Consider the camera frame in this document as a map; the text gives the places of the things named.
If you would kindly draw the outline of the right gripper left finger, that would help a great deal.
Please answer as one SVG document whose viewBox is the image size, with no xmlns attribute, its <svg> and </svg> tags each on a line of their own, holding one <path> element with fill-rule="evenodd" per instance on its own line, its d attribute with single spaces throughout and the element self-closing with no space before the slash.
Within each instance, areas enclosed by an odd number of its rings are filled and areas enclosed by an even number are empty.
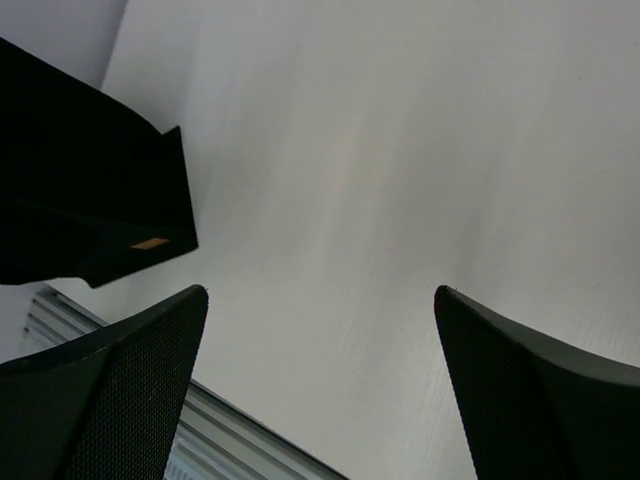
<svg viewBox="0 0 640 480">
<path fill-rule="evenodd" d="M 161 479 L 204 332 L 193 285 L 1 366 L 4 479 Z"/>
</svg>

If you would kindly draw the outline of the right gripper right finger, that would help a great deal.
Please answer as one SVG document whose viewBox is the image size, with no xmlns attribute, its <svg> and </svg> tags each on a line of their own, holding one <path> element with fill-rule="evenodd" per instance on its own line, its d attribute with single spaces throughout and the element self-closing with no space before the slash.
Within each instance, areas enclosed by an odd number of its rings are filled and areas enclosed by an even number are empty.
<svg viewBox="0 0 640 480">
<path fill-rule="evenodd" d="M 636 479 L 639 370 L 446 285 L 434 315 L 480 479 Z"/>
</svg>

